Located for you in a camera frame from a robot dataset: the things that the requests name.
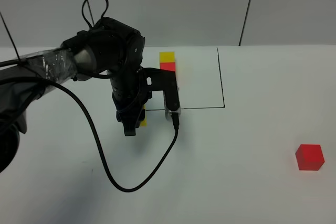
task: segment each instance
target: red cube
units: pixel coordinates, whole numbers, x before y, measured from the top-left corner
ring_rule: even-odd
[[[299,170],[319,170],[324,157],[319,144],[301,144],[295,153]]]

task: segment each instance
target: white table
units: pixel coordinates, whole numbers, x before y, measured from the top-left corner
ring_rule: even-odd
[[[77,104],[53,91],[28,108],[28,132],[0,174],[2,222],[334,223],[336,47],[147,48],[144,66],[156,66],[167,50],[176,52],[183,108],[223,105],[219,55],[225,108],[182,110],[166,161],[126,194],[105,175]],[[143,181],[174,135],[164,111],[149,111],[148,126],[124,137],[109,81],[65,86],[87,106],[117,182]],[[297,167],[295,151],[310,143],[324,153],[318,172]]]

